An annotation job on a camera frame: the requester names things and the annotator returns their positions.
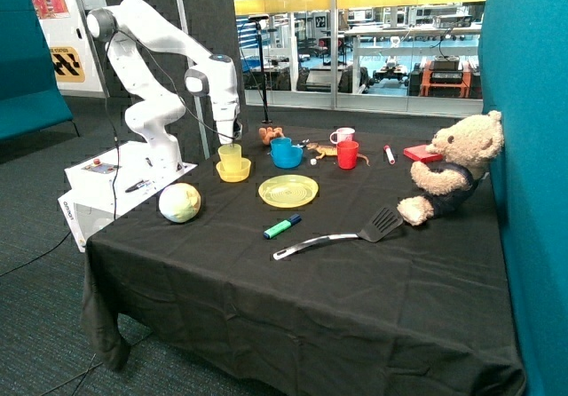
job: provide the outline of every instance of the red box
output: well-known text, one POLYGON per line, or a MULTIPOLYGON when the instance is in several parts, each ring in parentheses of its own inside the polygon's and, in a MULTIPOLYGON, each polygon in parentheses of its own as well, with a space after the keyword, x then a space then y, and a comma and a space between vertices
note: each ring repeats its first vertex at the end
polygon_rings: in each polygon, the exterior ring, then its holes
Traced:
POLYGON ((410 159, 421 162, 435 162, 444 159, 444 156, 442 156, 441 154, 429 154, 428 152, 426 152, 426 146, 427 145, 407 147, 404 150, 404 154, 410 159))

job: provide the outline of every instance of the red marker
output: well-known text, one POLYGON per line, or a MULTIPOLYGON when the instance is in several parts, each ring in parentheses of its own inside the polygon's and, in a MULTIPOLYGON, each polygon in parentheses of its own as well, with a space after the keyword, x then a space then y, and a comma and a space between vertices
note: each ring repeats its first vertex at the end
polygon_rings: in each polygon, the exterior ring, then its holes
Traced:
POLYGON ((394 160, 394 156, 392 155, 392 152, 391 152, 391 147, 389 145, 385 145, 383 147, 383 149, 387 153, 387 156, 389 158, 389 164, 390 165, 394 164, 395 160, 394 160))

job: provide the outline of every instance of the sticker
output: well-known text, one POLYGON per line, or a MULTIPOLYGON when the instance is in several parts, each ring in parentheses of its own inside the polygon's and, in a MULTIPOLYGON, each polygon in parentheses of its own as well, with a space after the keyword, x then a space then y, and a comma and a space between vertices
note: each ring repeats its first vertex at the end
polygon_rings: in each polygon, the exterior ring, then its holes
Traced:
POLYGON ((316 28, 327 28, 327 16, 316 16, 316 28))
POLYGON ((53 47, 50 48, 50 52, 58 83, 84 83, 85 73, 75 48, 53 47))

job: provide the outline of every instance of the black spatula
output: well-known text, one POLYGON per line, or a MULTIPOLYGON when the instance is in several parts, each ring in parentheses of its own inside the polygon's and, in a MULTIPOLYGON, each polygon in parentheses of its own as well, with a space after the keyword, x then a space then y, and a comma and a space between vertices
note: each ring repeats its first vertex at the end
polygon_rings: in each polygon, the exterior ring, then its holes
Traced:
POLYGON ((379 242, 384 236, 392 232, 402 224, 402 217, 398 211, 391 207, 382 207, 378 210, 365 227, 356 234, 327 234, 318 238, 309 239, 308 241, 297 243, 291 247, 282 249, 272 254, 275 260, 291 256, 299 250, 311 247, 322 242, 338 241, 343 239, 364 239, 369 242, 379 242))

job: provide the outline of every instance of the yellow sign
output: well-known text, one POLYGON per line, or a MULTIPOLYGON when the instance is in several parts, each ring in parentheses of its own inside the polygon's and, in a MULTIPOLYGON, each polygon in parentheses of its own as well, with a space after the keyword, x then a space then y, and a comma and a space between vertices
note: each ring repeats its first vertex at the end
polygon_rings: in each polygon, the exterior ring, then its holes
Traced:
POLYGON ((81 66, 79 53, 73 47, 50 48, 51 61, 58 83, 84 83, 85 73, 81 66))

